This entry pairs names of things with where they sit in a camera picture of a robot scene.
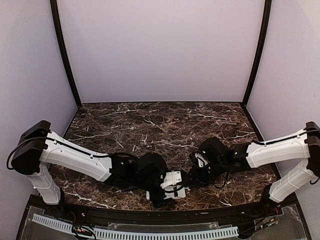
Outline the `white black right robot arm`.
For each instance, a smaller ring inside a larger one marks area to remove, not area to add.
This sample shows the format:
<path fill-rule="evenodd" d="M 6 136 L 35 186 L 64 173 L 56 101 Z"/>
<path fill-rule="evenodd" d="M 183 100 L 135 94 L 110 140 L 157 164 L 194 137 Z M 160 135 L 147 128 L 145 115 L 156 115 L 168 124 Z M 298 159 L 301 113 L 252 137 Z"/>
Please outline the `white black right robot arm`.
<path fill-rule="evenodd" d="M 266 217 L 286 197 L 305 184 L 320 180 L 320 127 L 313 121 L 305 128 L 269 141 L 252 141 L 233 149 L 217 137 L 206 139 L 190 154 L 193 163 L 190 185 L 213 184 L 224 173 L 238 173 L 264 165 L 300 159 L 300 163 L 278 181 L 267 186 L 265 198 L 255 205 L 255 213 Z"/>

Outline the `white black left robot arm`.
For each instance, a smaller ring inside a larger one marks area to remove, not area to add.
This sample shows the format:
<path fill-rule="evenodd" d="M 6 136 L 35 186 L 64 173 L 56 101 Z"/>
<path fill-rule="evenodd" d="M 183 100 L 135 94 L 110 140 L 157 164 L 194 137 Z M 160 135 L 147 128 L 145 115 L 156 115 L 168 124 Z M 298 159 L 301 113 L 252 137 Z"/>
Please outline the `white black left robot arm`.
<path fill-rule="evenodd" d="M 58 217 L 67 218 L 71 208 L 63 201 L 63 190 L 50 175 L 49 164 L 119 189 L 145 190 L 156 208 L 175 204 L 177 199 L 186 197 L 183 172 L 169 170 L 159 154 L 148 152 L 137 157 L 122 152 L 99 153 L 62 138 L 50 127 L 50 122 L 41 120 L 26 130 L 7 157 L 6 167 L 27 176 Z"/>

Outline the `white remote control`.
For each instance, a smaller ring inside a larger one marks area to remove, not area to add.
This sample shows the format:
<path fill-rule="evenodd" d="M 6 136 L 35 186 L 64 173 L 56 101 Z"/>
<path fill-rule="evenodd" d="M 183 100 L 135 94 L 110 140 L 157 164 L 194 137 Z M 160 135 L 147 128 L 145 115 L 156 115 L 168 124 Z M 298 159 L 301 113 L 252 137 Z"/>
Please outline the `white remote control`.
<path fill-rule="evenodd" d="M 185 197 L 186 197 L 186 190 L 184 187 L 178 191 L 173 192 L 173 193 L 165 193 L 165 199 L 172 198 L 172 199 L 176 200 L 176 199 L 182 199 Z"/>

